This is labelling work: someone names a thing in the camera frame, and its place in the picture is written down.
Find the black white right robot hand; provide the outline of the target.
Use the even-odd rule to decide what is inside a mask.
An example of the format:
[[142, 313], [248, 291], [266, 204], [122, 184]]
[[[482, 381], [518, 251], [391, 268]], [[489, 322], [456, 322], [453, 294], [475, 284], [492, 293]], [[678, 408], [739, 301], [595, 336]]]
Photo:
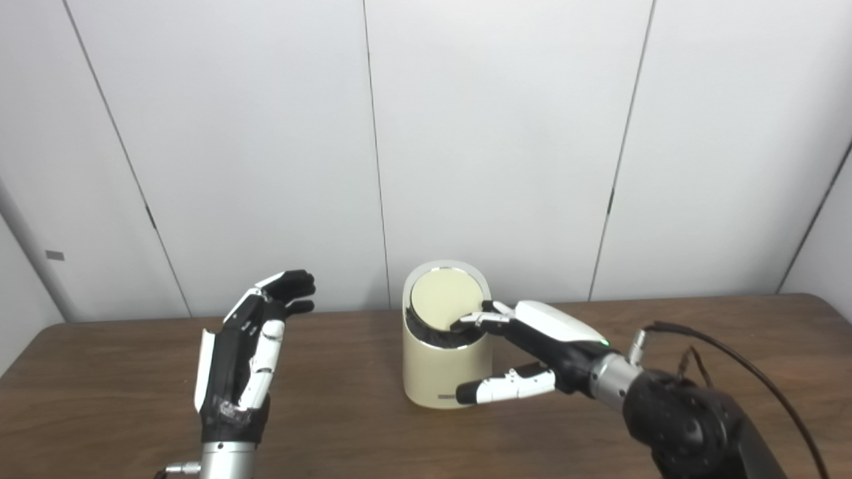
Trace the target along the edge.
[[505, 375], [457, 386], [460, 405], [513, 400], [560, 391], [588, 398], [596, 364], [615, 350], [583, 321], [546, 303], [521, 301], [515, 307], [485, 302], [483, 311], [469, 313], [451, 331], [477, 329], [503, 337], [535, 358], [533, 364], [511, 368]]

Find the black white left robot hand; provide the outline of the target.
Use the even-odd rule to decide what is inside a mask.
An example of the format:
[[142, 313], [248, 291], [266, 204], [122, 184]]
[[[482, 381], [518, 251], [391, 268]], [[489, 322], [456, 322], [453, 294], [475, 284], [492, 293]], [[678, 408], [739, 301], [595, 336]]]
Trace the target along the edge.
[[249, 288], [218, 331], [202, 331], [194, 391], [201, 442], [262, 441], [286, 321], [313, 311], [314, 293], [308, 271], [277, 273]]

